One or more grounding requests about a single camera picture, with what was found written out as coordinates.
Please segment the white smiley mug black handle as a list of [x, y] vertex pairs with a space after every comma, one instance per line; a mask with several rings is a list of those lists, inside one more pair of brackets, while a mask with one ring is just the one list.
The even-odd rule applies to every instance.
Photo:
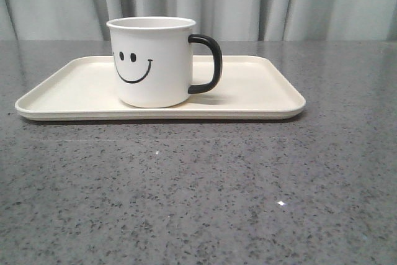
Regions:
[[[180, 17], [127, 17], [107, 22], [121, 101], [142, 108], [169, 107], [218, 84], [223, 67], [221, 48], [213, 38], [194, 34], [195, 24]], [[212, 52], [209, 83], [192, 82], [193, 43]]]

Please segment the cream rectangular plastic tray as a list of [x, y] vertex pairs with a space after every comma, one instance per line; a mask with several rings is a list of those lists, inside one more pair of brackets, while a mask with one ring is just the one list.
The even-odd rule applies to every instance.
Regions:
[[36, 121], [150, 119], [289, 119], [305, 107], [305, 98], [267, 59], [225, 55], [216, 88], [191, 95], [167, 108], [144, 109], [115, 94], [111, 56], [70, 61], [15, 103], [17, 112]]

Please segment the grey pleated curtain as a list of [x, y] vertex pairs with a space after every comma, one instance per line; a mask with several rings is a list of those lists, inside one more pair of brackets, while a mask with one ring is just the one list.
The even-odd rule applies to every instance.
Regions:
[[396, 39], [396, 0], [1, 0], [1, 39], [108, 40], [108, 20], [138, 16], [219, 41]]

